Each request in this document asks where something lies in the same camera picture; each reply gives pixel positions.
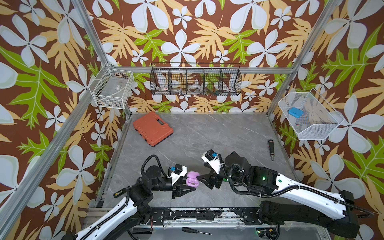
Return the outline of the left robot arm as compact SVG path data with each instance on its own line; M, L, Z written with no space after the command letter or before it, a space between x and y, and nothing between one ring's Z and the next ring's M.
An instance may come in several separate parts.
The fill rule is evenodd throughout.
M157 155L150 155L141 167L137 182L114 193L123 196L120 202L95 223L76 234L65 234L62 240L116 240L124 232L151 220L149 202L154 191L172 193L172 198L182 197L196 190L198 184L191 183L187 167L176 164L166 174Z

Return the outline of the black handled screwdriver on table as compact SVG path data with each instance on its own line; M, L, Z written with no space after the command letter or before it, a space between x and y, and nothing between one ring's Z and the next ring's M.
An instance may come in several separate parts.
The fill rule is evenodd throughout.
M268 140L268 148L269 148L271 160L274 161L275 160L275 143L272 139Z

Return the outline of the blue small box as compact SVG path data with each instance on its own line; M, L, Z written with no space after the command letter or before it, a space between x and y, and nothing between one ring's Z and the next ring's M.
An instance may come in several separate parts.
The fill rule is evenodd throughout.
M299 119L304 114L304 112L298 108L291 108L288 110L288 113L297 119Z

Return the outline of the aluminium frame post right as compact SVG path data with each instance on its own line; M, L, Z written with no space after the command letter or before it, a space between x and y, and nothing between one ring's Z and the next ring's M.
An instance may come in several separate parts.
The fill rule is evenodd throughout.
M327 5L325 5L322 13L320 14L313 29L311 30L309 37L305 41L302 47L302 50L300 51L297 57L297 60L295 61L295 63L293 63L291 67L291 71L288 73L287 77L282 82L282 85L280 86L275 97L273 98L271 105L268 108L267 116L271 115L274 112L276 106L278 105L278 102L282 99L285 89L295 79L295 74L298 73L299 67L303 64L303 61L305 60L306 55L311 51L317 38L321 35L321 32L324 29L325 25L327 24L328 19L332 16L335 8L338 6L338 2L339 1L331 0L331 1L328 1Z

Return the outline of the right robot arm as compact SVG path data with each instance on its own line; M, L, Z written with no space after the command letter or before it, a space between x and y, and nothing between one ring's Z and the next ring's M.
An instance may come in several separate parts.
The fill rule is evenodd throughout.
M355 238L360 231L359 219L374 215L356 206L351 192L318 190L272 169L252 166L236 152L223 159L208 150L202 160L211 171L198 180L208 188L218 189L222 182L228 182L235 194L262 199L257 211L261 224L309 223L340 237Z

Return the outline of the red plastic tool case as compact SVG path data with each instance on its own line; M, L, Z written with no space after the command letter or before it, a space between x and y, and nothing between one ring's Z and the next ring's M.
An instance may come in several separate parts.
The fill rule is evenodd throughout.
M150 112L134 121L135 130L152 147L174 133L174 130L155 112Z

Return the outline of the purple earbud charging case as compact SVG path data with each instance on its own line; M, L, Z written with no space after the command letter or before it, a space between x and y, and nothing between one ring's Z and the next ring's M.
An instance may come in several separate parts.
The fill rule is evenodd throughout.
M200 185L200 182L197 179L197 177L199 177L199 176L200 176L200 173L198 173L198 172L188 172L186 185L189 187L197 188Z

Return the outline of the black screwdriver on front rail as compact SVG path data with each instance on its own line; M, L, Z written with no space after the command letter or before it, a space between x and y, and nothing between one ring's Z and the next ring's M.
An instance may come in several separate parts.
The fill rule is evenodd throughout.
M203 234L203 235L208 235L208 236L212 235L211 233L201 232L201 231L198 231L196 229L189 228L189 227L182 227L182 231L185 233L192 233L192 234Z

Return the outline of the aluminium frame post left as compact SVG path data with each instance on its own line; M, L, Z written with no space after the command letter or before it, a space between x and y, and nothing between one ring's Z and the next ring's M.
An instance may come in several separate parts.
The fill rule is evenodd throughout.
M105 68L116 68L121 69L120 67L113 66L110 61L107 59L107 54L105 50L103 49L102 43L97 35L97 31L92 23L92 21L89 19L89 14L86 10L85 4L83 1L71 1L71 3L74 5L75 10L79 13L80 19L84 25L84 28L86 30L86 33L88 35L89 41L94 47L95 55L99 58L99 61L101 63L101 69ZM126 104L126 108L123 109L126 116L128 118L131 117L132 113L129 109L128 103Z

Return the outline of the aluminium frame post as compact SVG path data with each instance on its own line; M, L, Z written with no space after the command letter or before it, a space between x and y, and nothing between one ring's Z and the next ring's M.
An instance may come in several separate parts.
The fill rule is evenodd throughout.
M321 32L324 29L325 25L327 24L328 19L332 16L335 8L338 6L338 2L339 1L331 0L331 1L328 1L327 5L325 5L322 13L320 14L313 29L311 30L309 37L305 41L302 47L302 50L300 51L297 57L297 60L295 61L295 63L293 63L291 67L291 71L288 73L287 77L282 82L282 85L280 86L275 97L273 98L271 105L268 108L267 116L271 115L274 112L276 106L278 105L278 102L282 99L285 89L295 79L295 74L298 73L299 67L303 64L303 61L305 60L306 55L311 51L317 38L321 35Z
M107 59L107 54L105 50L103 49L102 43L97 35L97 31L92 23L92 21L89 19L89 14L86 10L85 4L83 1L71 1L71 3L74 5L75 10L79 13L80 19L84 25L84 28L86 30L86 33L88 35L89 41L94 47L95 55L99 58L99 61L101 63L101 69L105 68L116 68L121 69L120 67L113 66L110 61ZM128 118L131 117L132 113L129 109L128 103L126 104L126 108L123 109L126 116Z

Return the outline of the white mesh basket right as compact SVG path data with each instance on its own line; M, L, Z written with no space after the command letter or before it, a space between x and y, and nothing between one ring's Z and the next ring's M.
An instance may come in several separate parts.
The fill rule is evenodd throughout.
M278 106L299 140L325 140L345 120L315 89L288 93L278 102ZM297 119L289 115L288 110L291 108L298 108L304 114Z

